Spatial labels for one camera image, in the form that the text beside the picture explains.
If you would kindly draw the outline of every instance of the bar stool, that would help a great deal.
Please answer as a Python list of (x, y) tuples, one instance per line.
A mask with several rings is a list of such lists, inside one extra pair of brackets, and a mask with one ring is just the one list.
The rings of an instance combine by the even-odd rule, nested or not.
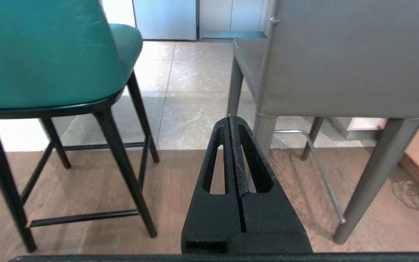
[[(242, 79), (256, 101), (254, 134), (268, 156), (273, 133), (303, 134), (305, 160), (324, 117), (389, 118), (342, 214), (343, 244), (419, 127), (419, 1), (276, 0), (268, 39), (234, 40), (228, 114)], [(274, 130), (278, 116), (314, 116), (310, 133)]]
[[(143, 40), (137, 29), (108, 24), (98, 1), (0, 2), (0, 119), (40, 118), (51, 141), (19, 195), (0, 142), (0, 190), (28, 252), (30, 228), (140, 215), (150, 237), (156, 229), (141, 193), (148, 149), (159, 162), (133, 66)], [(145, 141), (123, 144), (111, 113), (127, 85)], [(51, 118), (93, 113), (108, 144), (63, 146)], [(125, 147), (143, 146), (139, 179)], [(23, 205), (53, 149), (65, 168), (69, 150), (110, 148), (137, 209), (37, 219)]]

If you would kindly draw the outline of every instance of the tile floor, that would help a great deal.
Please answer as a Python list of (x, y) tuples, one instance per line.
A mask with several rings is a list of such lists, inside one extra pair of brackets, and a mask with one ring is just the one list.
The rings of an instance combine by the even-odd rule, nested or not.
[[(226, 114), (231, 77), (232, 45), (218, 43), (146, 41), (135, 72), (158, 149), (206, 149), (214, 123)], [(239, 115), (253, 126), (256, 106), (244, 84)], [(143, 140), (138, 118), (124, 93), (113, 113), (126, 142)], [(277, 128), (308, 130), (312, 118), (281, 117)], [(104, 142), (91, 115), (76, 116), (63, 137), (65, 144)], [(276, 134), (272, 146), (298, 148), (304, 138)], [(325, 123), (316, 141), (318, 147), (373, 146), (374, 141), (345, 141)]]

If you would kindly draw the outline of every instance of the gray bar stool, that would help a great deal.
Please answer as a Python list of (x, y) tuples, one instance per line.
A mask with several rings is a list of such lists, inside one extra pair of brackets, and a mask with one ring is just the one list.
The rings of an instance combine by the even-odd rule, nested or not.
[[(234, 40), (228, 100), (236, 114), (245, 78), (266, 156), (274, 132), (303, 133), (312, 146), (326, 116), (389, 118), (344, 214), (324, 176), (343, 244), (419, 127), (419, 1), (275, 1), (271, 23), (268, 39)], [(274, 130), (278, 116), (315, 120), (308, 135)]]

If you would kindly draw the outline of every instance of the teal seat back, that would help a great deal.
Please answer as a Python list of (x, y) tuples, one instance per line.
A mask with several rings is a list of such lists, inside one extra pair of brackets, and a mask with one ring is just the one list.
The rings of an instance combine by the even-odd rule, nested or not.
[(124, 79), (97, 0), (0, 0), (0, 109), (88, 103)]

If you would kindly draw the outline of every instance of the chair leg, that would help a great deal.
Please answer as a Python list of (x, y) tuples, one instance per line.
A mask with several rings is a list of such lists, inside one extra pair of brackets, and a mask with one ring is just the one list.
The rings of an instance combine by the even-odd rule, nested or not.
[(388, 119), (347, 205), (344, 213), (346, 222), (339, 224), (336, 229), (333, 236), (334, 242), (343, 244), (347, 241), (374, 197), (397, 166), (418, 128), (419, 119)]
[(231, 85), (229, 86), (229, 100), (227, 103), (227, 114), (236, 115), (242, 91), (243, 74), (236, 58), (232, 59)]
[(7, 162), (4, 149), (0, 141), (0, 191), (4, 200), (9, 207), (12, 219), (15, 222), (17, 230), (24, 242), (25, 248), (28, 252), (36, 250), (35, 240), (33, 239), (32, 232), (27, 227), (27, 217), (17, 192), (17, 187), (14, 178)]
[(61, 140), (59, 139), (59, 136), (56, 131), (55, 125), (53, 124), (53, 121), (51, 120), (51, 118), (42, 118), (41, 122), (43, 126), (45, 127), (45, 131), (46, 133), (48, 133), (49, 138), (55, 144), (56, 152), (58, 153), (58, 156), (61, 159), (61, 162), (63, 163), (64, 168), (65, 169), (71, 168), (71, 164), (69, 162), (69, 159), (67, 158), (67, 155), (65, 154), (65, 151), (63, 150), (63, 144), (61, 144)]
[(261, 151), (266, 156), (266, 159), (269, 157), (269, 148), (272, 141), (272, 133), (274, 131), (274, 126), (276, 125), (276, 118), (270, 116), (258, 116), (255, 117), (255, 126), (253, 128), (253, 134), (258, 141), (258, 144), (261, 147)]
[[(321, 125), (323, 124), (324, 118), (315, 117), (313, 120), (313, 124), (311, 125), (309, 137), (311, 141), (314, 143), (316, 140), (316, 136), (319, 134), (319, 129), (321, 128)], [(301, 156), (301, 160), (305, 161), (308, 158), (308, 155), (310, 154), (310, 146), (308, 146), (308, 143), (305, 145), (305, 149), (303, 149), (303, 153)]]
[(157, 233), (155, 226), (153, 225), (153, 220), (148, 212), (145, 199), (141, 194), (141, 189), (133, 172), (132, 165), (130, 164), (123, 142), (119, 132), (117, 131), (111, 109), (108, 108), (106, 110), (96, 112), (93, 115), (98, 120), (101, 130), (103, 130), (106, 141), (108, 141), (111, 152), (113, 153), (116, 163), (121, 170), (122, 176), (127, 184), (130, 194), (133, 197), (133, 200), (135, 201), (135, 205), (140, 212), (141, 218), (145, 223), (148, 234), (150, 237), (156, 237)]
[(140, 89), (138, 88), (137, 78), (135, 77), (135, 71), (132, 72), (129, 79), (127, 80), (127, 88), (132, 98), (133, 105), (137, 111), (138, 119), (140, 120), (141, 128), (145, 136), (149, 136), (150, 139), (150, 151), (153, 161), (159, 163), (158, 151), (156, 150), (155, 141), (151, 135), (150, 124), (148, 123), (147, 114), (145, 112), (145, 106), (143, 105), (143, 100), (141, 99)]

